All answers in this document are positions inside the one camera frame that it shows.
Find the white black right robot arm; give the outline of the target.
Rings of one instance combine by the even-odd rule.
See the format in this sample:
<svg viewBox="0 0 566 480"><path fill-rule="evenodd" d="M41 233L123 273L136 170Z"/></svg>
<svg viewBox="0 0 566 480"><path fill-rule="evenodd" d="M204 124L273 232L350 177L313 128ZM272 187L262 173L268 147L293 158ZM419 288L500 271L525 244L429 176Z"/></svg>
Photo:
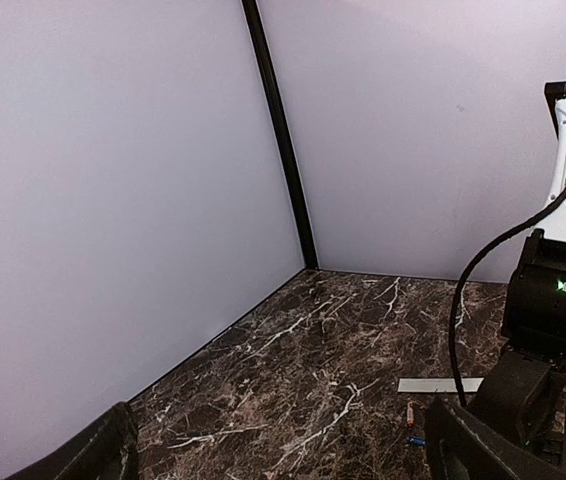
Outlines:
<svg viewBox="0 0 566 480"><path fill-rule="evenodd" d="M545 207L524 234L508 284L506 342L477 392L438 398L425 414L437 479L566 479L566 79L544 94L557 135Z"/></svg>

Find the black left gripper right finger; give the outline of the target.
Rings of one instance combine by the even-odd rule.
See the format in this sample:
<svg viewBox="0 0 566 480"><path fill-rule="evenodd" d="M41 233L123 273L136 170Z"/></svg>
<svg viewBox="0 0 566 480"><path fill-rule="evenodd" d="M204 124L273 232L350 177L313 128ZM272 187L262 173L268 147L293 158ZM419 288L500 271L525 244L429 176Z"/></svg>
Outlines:
<svg viewBox="0 0 566 480"><path fill-rule="evenodd" d="M435 399L426 410L425 439L434 479L566 479L566 472L445 399Z"/></svg>

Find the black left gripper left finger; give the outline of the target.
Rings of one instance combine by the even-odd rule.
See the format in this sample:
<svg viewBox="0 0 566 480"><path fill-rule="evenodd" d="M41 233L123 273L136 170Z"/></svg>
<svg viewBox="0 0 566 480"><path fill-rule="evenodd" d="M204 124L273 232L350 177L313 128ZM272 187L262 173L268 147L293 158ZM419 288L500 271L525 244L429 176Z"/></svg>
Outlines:
<svg viewBox="0 0 566 480"><path fill-rule="evenodd" d="M138 479L138 427L118 402L46 457L8 479Z"/></svg>

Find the white remote battery cover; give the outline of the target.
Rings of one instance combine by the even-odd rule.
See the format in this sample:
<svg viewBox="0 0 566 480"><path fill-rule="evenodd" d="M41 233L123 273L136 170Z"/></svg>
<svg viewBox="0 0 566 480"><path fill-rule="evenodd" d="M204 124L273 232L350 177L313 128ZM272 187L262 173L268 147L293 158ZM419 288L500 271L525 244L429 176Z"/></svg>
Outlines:
<svg viewBox="0 0 566 480"><path fill-rule="evenodd" d="M476 393L483 380L483 377L463 378L464 392ZM401 378L397 392L410 394L456 393L457 389L453 378Z"/></svg>

